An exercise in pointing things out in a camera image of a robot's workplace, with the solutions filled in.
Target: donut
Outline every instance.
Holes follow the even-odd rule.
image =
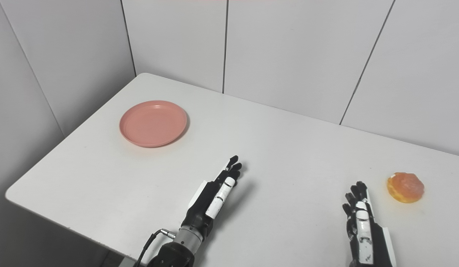
[[[424,194],[424,184],[415,174],[396,172],[387,179],[389,194],[402,203],[413,203]]]

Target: white table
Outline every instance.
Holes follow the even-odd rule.
[[[133,105],[168,100],[188,113],[173,144],[137,147],[118,130]],[[127,257],[177,230],[203,179],[238,154],[246,169],[202,244],[196,267],[340,266],[350,261],[341,209],[358,180],[389,227],[400,267],[459,266],[459,156],[141,74],[7,191],[10,201]],[[389,196],[395,171],[426,186]],[[145,262],[164,242],[158,237]]]

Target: black cable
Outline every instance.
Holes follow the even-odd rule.
[[[147,240],[147,242],[145,242],[145,245],[143,246],[141,255],[139,256],[138,260],[137,260],[136,263],[133,265],[133,267],[139,267],[139,266],[140,266],[140,263],[141,263],[141,261],[142,261],[143,255],[145,254],[145,252],[146,252],[147,249],[149,248],[150,243],[152,243],[152,241],[157,237],[157,235],[158,235],[159,233],[160,233],[160,230],[158,230],[157,232],[155,232],[155,233],[153,233],[152,235],[150,235],[149,240]]]

